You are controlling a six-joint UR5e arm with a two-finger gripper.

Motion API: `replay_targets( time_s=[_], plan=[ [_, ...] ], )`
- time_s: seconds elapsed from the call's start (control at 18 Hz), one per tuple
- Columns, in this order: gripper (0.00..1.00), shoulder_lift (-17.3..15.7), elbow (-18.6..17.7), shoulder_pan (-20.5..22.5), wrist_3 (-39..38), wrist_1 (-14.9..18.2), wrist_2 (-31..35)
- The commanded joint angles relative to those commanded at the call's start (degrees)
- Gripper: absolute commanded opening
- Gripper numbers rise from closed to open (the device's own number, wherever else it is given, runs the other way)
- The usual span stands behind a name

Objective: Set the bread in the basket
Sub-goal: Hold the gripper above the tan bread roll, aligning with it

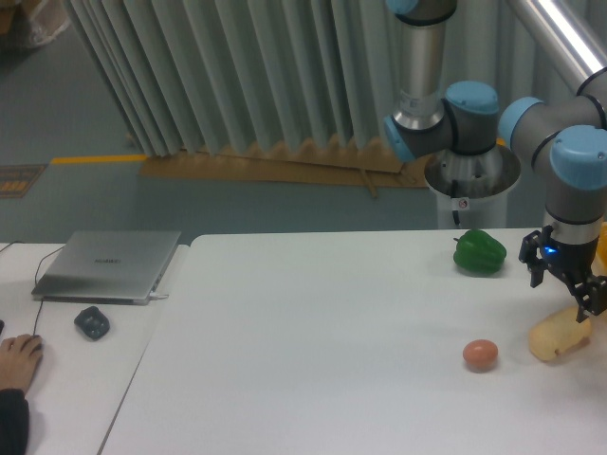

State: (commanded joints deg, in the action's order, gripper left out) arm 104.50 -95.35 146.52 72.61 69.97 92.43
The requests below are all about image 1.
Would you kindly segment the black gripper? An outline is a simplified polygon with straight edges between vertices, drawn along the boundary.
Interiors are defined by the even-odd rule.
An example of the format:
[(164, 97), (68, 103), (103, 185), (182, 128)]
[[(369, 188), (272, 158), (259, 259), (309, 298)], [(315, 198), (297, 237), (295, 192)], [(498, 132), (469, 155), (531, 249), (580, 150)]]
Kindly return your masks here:
[[(530, 274), (530, 286), (543, 282), (546, 262), (550, 272), (567, 278), (578, 305), (577, 323), (606, 311), (606, 277), (595, 276), (592, 262), (598, 245), (598, 225), (546, 225), (523, 237), (518, 259)], [(542, 256), (538, 251), (542, 247)]]

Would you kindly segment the black-sleeved forearm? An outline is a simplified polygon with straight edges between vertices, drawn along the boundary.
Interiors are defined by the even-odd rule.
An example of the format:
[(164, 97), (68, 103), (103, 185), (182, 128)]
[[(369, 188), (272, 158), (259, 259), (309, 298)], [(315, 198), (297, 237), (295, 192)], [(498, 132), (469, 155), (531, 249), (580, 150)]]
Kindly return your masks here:
[(28, 448), (29, 406), (24, 393), (1, 391), (1, 453), (24, 455)]

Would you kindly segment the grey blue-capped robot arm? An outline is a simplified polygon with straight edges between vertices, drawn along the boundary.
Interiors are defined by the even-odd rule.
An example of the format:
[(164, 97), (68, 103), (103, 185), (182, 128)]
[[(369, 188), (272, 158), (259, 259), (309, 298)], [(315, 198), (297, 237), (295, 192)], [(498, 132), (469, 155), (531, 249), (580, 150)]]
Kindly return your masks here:
[(558, 106), (526, 97), (500, 110), (483, 83), (438, 89), (445, 27), (456, 8), (453, 1), (388, 3), (411, 41), (400, 60), (397, 108), (384, 120), (386, 136), (404, 162), (449, 151), (496, 171), (502, 138), (546, 184), (543, 227), (523, 238), (519, 254), (531, 285), (551, 274), (575, 298), (578, 320), (598, 316), (606, 309), (606, 280), (591, 264), (606, 211), (605, 49), (564, 3), (512, 2), (575, 96)]

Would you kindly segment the person's hand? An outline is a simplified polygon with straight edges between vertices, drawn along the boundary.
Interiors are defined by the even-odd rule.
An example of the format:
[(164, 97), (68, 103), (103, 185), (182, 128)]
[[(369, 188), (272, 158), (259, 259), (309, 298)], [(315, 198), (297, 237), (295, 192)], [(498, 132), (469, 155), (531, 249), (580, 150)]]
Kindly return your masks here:
[(28, 393), (40, 362), (34, 365), (28, 360), (28, 342), (33, 336), (22, 334), (1, 342), (1, 390)]

